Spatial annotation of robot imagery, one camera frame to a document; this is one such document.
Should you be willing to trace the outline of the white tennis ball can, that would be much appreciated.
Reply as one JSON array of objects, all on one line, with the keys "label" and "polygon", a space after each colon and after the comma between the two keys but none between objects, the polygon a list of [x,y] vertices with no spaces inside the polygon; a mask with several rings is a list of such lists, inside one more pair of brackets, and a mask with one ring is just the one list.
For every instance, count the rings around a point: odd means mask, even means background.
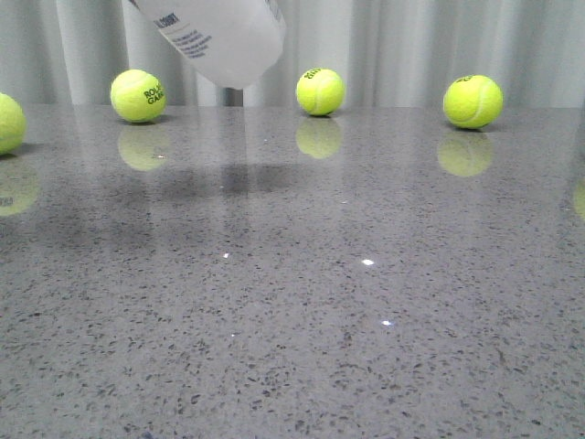
[{"label": "white tennis ball can", "polygon": [[275,1],[134,1],[208,80],[244,89],[280,58],[286,24]]}]

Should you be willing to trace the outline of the centre tennis ball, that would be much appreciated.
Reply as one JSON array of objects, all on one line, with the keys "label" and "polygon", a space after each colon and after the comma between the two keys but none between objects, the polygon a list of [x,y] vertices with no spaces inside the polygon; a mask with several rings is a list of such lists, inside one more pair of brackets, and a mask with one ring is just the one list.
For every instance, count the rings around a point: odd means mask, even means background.
[{"label": "centre tennis ball", "polygon": [[345,92],[342,78],[329,69],[307,70],[296,85],[300,107],[313,116],[324,116],[337,110],[343,103]]}]

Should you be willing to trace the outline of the tennis ball with black lettering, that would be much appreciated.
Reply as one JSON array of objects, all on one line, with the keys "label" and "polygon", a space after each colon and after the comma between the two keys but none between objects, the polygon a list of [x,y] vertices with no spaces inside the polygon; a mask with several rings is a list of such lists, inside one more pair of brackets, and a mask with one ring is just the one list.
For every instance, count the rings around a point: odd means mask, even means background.
[{"label": "tennis ball with black lettering", "polygon": [[127,70],[111,84],[110,98],[115,112],[130,123],[147,123],[165,109],[162,82],[144,70]]}]

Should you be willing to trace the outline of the right tennis ball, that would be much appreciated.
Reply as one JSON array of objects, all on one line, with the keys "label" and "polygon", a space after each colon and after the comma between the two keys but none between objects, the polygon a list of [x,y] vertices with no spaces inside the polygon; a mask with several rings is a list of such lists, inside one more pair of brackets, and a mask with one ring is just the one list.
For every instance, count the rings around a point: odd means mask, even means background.
[{"label": "right tennis ball", "polygon": [[461,77],[443,95],[443,112],[448,121],[459,128],[482,128],[493,122],[503,107],[501,88],[485,75]]}]

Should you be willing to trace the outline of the far left tennis ball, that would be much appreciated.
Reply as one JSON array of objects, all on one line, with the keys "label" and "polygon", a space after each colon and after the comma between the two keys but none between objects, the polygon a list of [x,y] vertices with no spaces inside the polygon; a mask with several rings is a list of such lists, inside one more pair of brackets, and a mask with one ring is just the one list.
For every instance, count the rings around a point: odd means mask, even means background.
[{"label": "far left tennis ball", "polygon": [[20,104],[2,93],[0,98],[0,153],[6,155],[24,140],[27,119]]}]

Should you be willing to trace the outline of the grey pleated curtain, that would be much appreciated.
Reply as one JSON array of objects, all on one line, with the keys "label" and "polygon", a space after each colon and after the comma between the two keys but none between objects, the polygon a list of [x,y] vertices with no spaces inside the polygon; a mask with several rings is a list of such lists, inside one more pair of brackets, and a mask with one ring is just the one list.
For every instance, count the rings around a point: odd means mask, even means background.
[{"label": "grey pleated curtain", "polygon": [[278,63],[243,92],[220,89],[126,1],[4,1],[1,90],[22,103],[101,104],[129,68],[172,105],[287,106],[299,76],[337,71],[346,106],[431,107],[455,79],[494,79],[509,107],[584,103],[581,1],[282,1]]}]

